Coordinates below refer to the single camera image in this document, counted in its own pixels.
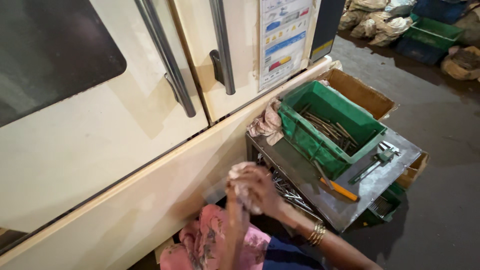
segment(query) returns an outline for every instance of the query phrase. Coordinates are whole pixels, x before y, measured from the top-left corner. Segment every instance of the steel work table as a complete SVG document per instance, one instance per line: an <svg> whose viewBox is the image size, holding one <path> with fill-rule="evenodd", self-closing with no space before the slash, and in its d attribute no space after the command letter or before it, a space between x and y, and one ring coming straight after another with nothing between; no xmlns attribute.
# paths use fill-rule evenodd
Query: steel work table
<svg viewBox="0 0 480 270"><path fill-rule="evenodd" d="M304 202L326 226L338 233L348 228L421 154L420 148L389 128L384 140L399 148L400 156L394 156L391 162L375 170L370 169L370 173L361 181L350 185L348 180L365 168L376 153L381 152L379 147L376 147L335 180L335 183L360 197L359 202L353 202L320 182L321 175L313 164L284 138L274 146L267 144L265 136L251 137L247 132L246 139L248 160L257 161L258 154L262 154L265 161L273 166L282 178L290 181Z"/></svg>

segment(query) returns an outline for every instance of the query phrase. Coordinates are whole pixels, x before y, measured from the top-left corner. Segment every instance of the concrete floor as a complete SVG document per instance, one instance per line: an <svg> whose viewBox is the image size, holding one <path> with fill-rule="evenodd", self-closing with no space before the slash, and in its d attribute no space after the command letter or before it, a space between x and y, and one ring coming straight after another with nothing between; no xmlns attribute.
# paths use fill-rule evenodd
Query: concrete floor
<svg viewBox="0 0 480 270"><path fill-rule="evenodd" d="M400 105L384 124L431 160L390 223L343 237L384 269L478 269L480 83L348 34L329 55Z"/></svg>

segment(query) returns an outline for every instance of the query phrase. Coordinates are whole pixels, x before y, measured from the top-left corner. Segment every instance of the person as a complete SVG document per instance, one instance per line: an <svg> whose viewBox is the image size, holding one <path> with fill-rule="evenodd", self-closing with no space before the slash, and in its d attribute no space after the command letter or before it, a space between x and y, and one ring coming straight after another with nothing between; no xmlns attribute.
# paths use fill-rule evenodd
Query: person
<svg viewBox="0 0 480 270"><path fill-rule="evenodd" d="M296 211L276 192L264 167L247 166L236 181L249 188L252 201L263 213L295 229L314 244L337 269L377 270L377 264L346 241ZM162 270L324 269L312 257L284 239L260 231L234 188L227 185L227 210L205 206L198 220L180 232L180 244L160 256Z"/></svg>

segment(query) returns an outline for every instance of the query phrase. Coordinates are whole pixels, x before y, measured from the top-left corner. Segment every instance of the printed diagram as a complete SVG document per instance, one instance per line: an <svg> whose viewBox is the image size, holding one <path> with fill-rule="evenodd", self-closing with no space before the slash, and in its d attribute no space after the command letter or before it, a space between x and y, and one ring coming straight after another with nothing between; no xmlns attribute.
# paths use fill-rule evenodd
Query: printed diagram
<svg viewBox="0 0 480 270"><path fill-rule="evenodd" d="M260 91L300 68L311 0L262 0Z"/></svg>

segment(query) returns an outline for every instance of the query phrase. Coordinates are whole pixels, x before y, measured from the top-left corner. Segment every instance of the door handle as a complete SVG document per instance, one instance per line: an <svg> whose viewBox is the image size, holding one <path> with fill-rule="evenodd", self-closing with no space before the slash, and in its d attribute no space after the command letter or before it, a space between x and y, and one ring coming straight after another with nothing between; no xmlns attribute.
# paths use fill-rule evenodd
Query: door handle
<svg viewBox="0 0 480 270"><path fill-rule="evenodd" d="M230 46L228 45L227 24L225 21L223 0L210 0L210 9L212 10L213 24L215 27L223 85L225 85L227 95L233 95L235 94L235 83L233 82L232 60L230 58ZM216 67L216 74L219 74L218 64L214 63L214 67Z"/></svg>
<svg viewBox="0 0 480 270"><path fill-rule="evenodd" d="M180 103L188 117L194 117L196 115L195 107L190 99L185 81L180 73L180 68L175 60L172 48L168 43L167 35L158 18L152 0L135 0L135 3L142 15L162 63L167 70L166 79L172 87L175 100Z"/></svg>

